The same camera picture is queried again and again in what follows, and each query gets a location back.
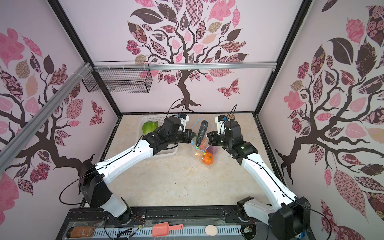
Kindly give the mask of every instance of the beige marble table surface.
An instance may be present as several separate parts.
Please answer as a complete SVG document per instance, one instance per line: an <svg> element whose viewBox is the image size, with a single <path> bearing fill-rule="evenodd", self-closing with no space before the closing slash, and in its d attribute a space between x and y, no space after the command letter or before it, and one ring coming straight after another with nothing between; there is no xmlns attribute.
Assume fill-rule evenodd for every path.
<svg viewBox="0 0 384 240"><path fill-rule="evenodd" d="M186 128L191 128L199 117L215 125L217 115L190 114ZM122 118L106 159L136 143L142 116ZM257 148L271 168L252 114L235 114L235 118L244 140ZM253 177L225 150L215 148L212 167L199 162L191 144L179 144L174 156L145 159L120 174L108 187L130 206L235 205L247 196L268 204L268 198Z"/></svg>

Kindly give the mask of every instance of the white plastic basket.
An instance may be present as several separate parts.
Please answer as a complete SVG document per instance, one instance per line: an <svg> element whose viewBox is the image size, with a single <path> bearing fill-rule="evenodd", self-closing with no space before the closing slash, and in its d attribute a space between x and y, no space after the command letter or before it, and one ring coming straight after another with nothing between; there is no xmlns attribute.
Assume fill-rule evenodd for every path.
<svg viewBox="0 0 384 240"><path fill-rule="evenodd" d="M159 114L159 115L148 115L144 116L139 121L139 129L137 130L137 136L136 141L139 140L139 137L143 135L142 127L144 123L151 121L151 122L159 122L159 127L163 125L164 119L166 118L166 114ZM177 153L177 147L170 149L170 150L162 150L158 152L156 155L153 155L152 157L168 157L173 156Z"/></svg>

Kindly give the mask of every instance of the green vegetable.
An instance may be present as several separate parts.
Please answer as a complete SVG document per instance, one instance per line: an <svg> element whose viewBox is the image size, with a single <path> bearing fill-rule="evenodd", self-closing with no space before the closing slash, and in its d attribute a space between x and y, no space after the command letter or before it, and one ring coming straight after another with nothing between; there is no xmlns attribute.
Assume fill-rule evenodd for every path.
<svg viewBox="0 0 384 240"><path fill-rule="evenodd" d="M158 126L159 122L146 122L143 124L143 127L141 129L143 129L143 134L147 135L148 133L155 131Z"/></svg>

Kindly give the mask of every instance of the pink scoop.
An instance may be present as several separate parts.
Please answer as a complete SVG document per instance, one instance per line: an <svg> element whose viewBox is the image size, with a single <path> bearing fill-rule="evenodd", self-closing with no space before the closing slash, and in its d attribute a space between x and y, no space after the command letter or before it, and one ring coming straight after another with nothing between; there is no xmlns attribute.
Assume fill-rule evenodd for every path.
<svg viewBox="0 0 384 240"><path fill-rule="evenodd" d="M184 225L178 224L174 226L169 226L167 222L159 223L153 226L152 236L153 237L165 237L168 235L169 231L183 229Z"/></svg>

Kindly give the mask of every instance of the beige oval object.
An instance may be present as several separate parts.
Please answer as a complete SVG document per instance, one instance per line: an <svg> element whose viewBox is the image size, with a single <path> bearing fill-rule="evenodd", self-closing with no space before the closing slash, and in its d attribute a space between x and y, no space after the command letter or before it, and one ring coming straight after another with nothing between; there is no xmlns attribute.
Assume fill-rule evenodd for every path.
<svg viewBox="0 0 384 240"><path fill-rule="evenodd" d="M209 236L215 236L217 234L217 227L213 225L208 225L205 227L205 233Z"/></svg>

